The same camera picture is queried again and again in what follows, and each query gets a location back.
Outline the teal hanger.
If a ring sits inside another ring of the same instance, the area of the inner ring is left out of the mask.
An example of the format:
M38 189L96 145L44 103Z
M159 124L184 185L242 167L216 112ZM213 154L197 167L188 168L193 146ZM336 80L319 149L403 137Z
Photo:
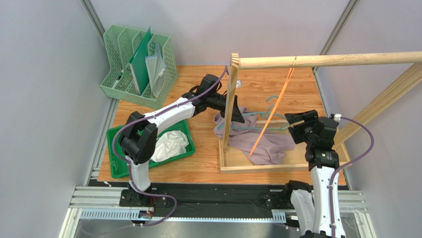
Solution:
M276 98L277 99L278 96L272 95L272 96L270 96L270 97L268 97L266 99L266 102L269 102L273 98ZM274 105L269 106L265 112L249 112L249 113L243 113L242 115L243 116L259 115L263 119L268 119L269 118L269 115L270 115L270 110L273 107L274 107ZM272 130L272 131L287 131L287 127L288 127L288 124L285 124L285 125L283 125L283 126L281 126L279 128L274 127L274 128L267 128L267 129L268 130ZM256 127L256 126L255 127L252 127L252 126L244 126L244 127L241 127L241 126L231 126L231 128L232 129L261 129L261 127Z

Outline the mauve tank top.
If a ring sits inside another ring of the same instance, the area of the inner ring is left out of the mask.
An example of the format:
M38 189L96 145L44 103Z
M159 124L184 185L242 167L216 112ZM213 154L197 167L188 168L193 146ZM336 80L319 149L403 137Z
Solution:
M246 107L239 108L241 113L249 113ZM243 116L245 122L232 122L231 126L256 126L257 115ZM255 144L261 129L230 128L228 145L240 150L254 165L277 165L283 163L286 152L295 148L295 143L289 134L279 134L266 130L253 152L249 153Z

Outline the orange velvet hanger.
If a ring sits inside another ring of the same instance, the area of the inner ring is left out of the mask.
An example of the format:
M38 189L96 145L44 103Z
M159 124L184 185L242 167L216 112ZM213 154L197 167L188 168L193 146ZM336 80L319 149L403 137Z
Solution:
M288 84L290 82L291 76L292 76L292 74L294 72L294 69L295 69L295 64L296 64L296 61L297 61L297 57L298 56L295 55L294 61L293 61L292 65L291 65L291 67L289 69L288 75L287 75L286 80L285 80L285 82L283 84L283 87L282 87L282 89L281 89L281 91L280 91L280 93L279 93L279 95L277 97L276 103L274 104L274 106L273 106L273 108L272 108L272 110L271 110L271 112L270 112L270 114L269 114L269 116L267 118L267 121L265 122L265 124L264 124L264 126L263 126L263 128L262 128L262 130L261 130L261 132L260 132L260 134L259 134L259 136L258 136L258 138L257 138L257 140L255 142L255 144L253 145L253 147L252 147L252 149L251 149L251 151L249 153L249 156L252 156L253 152L255 151L256 147L258 146L258 144L259 144L259 142L260 142L260 140L261 140L261 138L262 138L265 130L267 129L267 127L268 127L268 125L269 125L272 117L274 116L274 114L276 112L276 109L278 108L278 105L280 104L280 102L281 102L281 100L282 100L282 98L283 98L283 96L285 94L286 88L287 88L287 86L288 86Z

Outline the white tank top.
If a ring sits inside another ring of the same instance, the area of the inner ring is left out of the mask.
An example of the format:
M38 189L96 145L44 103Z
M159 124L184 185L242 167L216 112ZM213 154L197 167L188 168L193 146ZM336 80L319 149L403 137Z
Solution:
M156 142L151 160L159 163L187 152L188 138L180 130L165 132Z

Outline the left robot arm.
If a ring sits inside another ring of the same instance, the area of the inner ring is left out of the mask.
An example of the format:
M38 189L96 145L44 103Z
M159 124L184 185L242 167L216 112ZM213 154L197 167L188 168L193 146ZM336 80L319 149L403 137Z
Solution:
M119 145L128 164L130 187L145 194L150 187L149 160L153 156L158 135L174 124L190 119L208 108L225 116L227 96L218 93L221 78L212 74L203 77L200 85L193 87L174 103L157 111L140 114L133 112L126 124L113 138L111 149Z

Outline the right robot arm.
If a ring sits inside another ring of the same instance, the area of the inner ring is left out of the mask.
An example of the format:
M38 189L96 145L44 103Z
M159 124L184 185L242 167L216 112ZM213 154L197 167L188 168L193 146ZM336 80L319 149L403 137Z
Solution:
M295 209L303 238L344 238L338 199L339 155L333 150L340 114L319 117L311 110L285 114L295 144L305 143L313 184L290 180L283 198Z

